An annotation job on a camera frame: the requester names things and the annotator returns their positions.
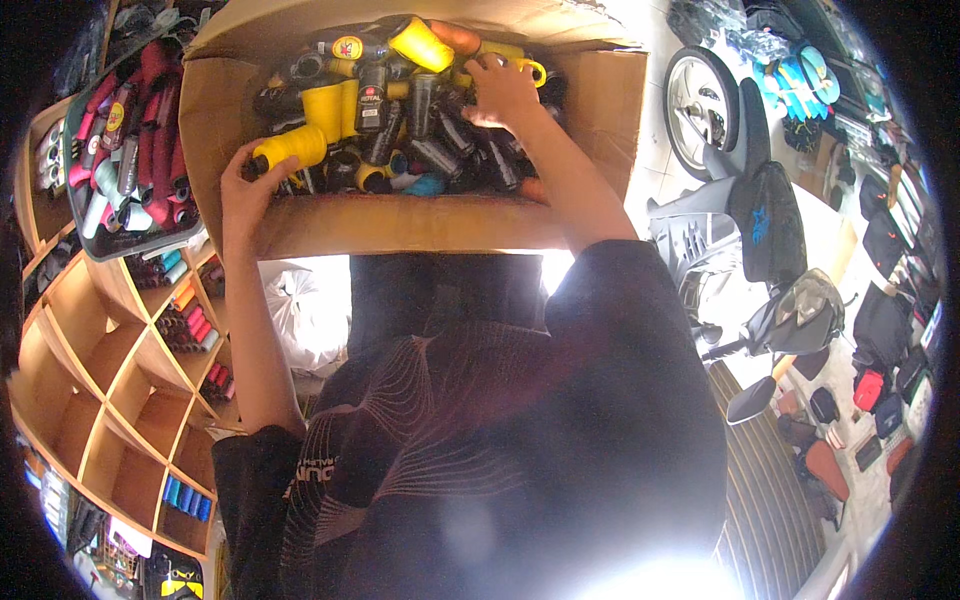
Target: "motorcycle mirror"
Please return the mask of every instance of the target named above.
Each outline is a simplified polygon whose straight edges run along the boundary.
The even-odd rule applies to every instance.
[[[727,405],[727,424],[736,425],[762,413],[776,389],[777,380],[768,375],[731,398]]]

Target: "blue star logo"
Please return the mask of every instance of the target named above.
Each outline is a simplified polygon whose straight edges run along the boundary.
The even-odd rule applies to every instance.
[[[767,215],[766,208],[761,206],[759,210],[754,211],[754,246],[760,243],[767,235],[770,228],[770,216]]]

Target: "motorcycle headlight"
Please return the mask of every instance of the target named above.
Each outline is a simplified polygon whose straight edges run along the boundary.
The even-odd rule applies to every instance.
[[[785,323],[794,313],[797,315],[797,326],[804,326],[804,323],[820,314],[834,296],[839,300],[827,274],[820,269],[810,269],[790,286],[777,304],[777,326]]]

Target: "motorcycle wheel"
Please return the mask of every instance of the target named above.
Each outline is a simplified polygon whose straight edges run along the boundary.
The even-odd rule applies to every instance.
[[[740,130],[739,86],[733,73],[710,50],[683,48],[666,68],[663,119],[670,147],[686,172],[710,181],[705,144],[728,152],[736,146]]]

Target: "white plastic bag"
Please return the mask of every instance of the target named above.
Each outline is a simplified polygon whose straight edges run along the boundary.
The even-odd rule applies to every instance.
[[[319,271],[284,271],[266,286],[267,307],[291,369],[316,371],[347,345],[349,266],[345,290],[340,264],[345,261],[326,262]]]

